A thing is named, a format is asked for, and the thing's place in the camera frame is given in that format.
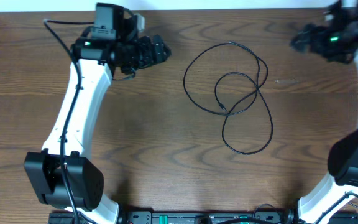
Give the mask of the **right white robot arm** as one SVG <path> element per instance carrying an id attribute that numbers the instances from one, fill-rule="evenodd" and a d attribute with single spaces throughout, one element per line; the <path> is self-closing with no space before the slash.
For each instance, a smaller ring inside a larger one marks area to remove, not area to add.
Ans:
<path id="1" fill-rule="evenodd" d="M 358 1 L 353 8 L 336 1 L 327 8 L 325 16 L 328 26 L 307 24 L 290 45 L 329 62 L 355 63 L 358 77 Z M 358 119 L 356 130 L 332 146 L 327 173 L 309 194 L 298 200 L 288 221 L 329 223 L 354 198 L 358 199 Z"/>

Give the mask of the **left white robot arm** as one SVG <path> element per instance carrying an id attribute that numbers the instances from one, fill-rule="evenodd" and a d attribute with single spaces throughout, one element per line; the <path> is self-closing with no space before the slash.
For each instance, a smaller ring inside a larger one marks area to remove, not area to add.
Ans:
<path id="1" fill-rule="evenodd" d="M 145 19 L 115 4 L 96 5 L 79 38 L 65 47 L 70 79 L 57 120 L 40 152 L 27 153 L 24 169 L 40 203 L 70 212 L 65 223 L 125 223 L 119 204 L 104 194 L 102 172 L 91 162 L 91 142 L 102 100 L 115 81 L 165 62 L 161 36 L 144 35 Z"/>

